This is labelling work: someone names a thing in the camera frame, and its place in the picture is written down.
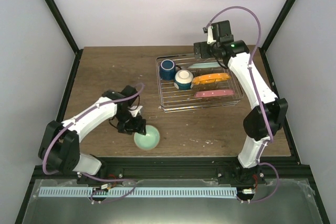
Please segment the orange scalloped plate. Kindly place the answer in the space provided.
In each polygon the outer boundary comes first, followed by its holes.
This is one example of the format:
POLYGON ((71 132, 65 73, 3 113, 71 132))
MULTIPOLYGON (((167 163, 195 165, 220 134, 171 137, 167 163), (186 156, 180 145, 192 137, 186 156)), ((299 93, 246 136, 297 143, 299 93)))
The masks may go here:
POLYGON ((200 85, 200 84, 211 84, 215 82, 222 82, 230 79, 230 75, 228 73, 211 73, 211 74, 204 74, 201 76, 197 76, 193 78, 192 84, 193 85, 200 85))

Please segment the pink dotted scalloped plate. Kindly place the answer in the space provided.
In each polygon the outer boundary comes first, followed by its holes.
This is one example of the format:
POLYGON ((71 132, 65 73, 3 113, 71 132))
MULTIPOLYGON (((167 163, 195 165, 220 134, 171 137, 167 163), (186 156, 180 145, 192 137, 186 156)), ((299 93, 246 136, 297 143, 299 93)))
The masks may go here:
POLYGON ((224 97, 234 95, 235 92, 230 89, 219 89, 219 90, 207 90, 196 92, 195 98, 210 98, 210 97, 224 97))

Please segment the white upturned bowl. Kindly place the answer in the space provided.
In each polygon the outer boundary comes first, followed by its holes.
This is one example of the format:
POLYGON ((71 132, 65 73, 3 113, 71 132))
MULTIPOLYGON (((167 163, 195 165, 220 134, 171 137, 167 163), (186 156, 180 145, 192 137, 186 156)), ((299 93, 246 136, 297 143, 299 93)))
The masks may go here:
POLYGON ((178 90, 189 90, 193 87, 193 74, 188 70, 179 70, 174 77, 174 86, 178 90))

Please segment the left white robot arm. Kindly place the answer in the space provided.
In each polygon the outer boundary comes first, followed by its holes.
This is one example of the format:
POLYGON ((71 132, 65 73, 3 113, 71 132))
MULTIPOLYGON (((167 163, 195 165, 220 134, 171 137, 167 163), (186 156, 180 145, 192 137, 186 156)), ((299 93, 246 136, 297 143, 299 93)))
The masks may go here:
POLYGON ((121 92, 108 90, 90 107, 72 118, 57 122, 51 121, 45 129, 38 151, 42 169, 46 175, 57 172, 72 172, 88 175, 95 184, 102 184, 107 178, 107 170, 98 158, 82 154, 80 143, 101 123, 107 120, 118 121, 118 133, 146 135, 146 120, 141 115, 139 101, 144 84, 127 85, 121 92))

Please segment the blue enamel mug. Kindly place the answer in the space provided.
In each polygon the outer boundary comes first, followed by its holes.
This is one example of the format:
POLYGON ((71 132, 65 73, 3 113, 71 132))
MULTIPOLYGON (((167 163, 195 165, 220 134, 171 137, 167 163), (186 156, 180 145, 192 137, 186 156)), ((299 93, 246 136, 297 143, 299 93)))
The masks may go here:
POLYGON ((171 81, 176 74, 176 64, 170 59, 165 59, 160 63, 159 75, 162 80, 171 81))

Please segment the teal flower plate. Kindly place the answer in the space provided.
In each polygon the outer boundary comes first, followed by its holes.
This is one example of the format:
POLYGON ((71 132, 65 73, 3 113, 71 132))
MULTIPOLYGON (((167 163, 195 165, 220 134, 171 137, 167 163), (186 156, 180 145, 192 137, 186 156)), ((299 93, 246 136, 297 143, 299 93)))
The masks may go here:
POLYGON ((220 65, 217 62, 202 62, 202 63, 194 63, 190 65, 189 69, 204 69, 204 68, 217 68, 220 65))

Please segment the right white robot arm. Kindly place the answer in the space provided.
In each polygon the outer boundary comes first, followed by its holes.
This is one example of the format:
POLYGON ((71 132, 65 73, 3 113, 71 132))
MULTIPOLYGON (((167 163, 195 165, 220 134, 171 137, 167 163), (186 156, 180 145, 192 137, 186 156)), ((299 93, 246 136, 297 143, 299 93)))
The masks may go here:
POLYGON ((229 69, 247 95, 251 111, 243 120, 247 134, 242 151, 238 154, 240 166, 233 170, 233 177, 244 184, 252 177, 251 168, 257 166, 260 157, 282 128, 288 103, 269 88, 257 70, 248 46, 242 40, 234 40, 229 21, 207 25, 203 29, 207 40, 194 44, 195 56, 214 58, 229 69))

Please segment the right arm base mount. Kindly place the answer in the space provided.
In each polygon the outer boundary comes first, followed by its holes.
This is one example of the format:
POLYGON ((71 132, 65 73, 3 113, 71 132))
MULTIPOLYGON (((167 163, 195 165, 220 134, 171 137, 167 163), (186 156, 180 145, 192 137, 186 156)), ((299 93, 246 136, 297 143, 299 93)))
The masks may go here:
POLYGON ((220 184, 249 185, 264 179, 258 175, 257 168, 241 168, 240 166, 220 166, 216 169, 220 184))

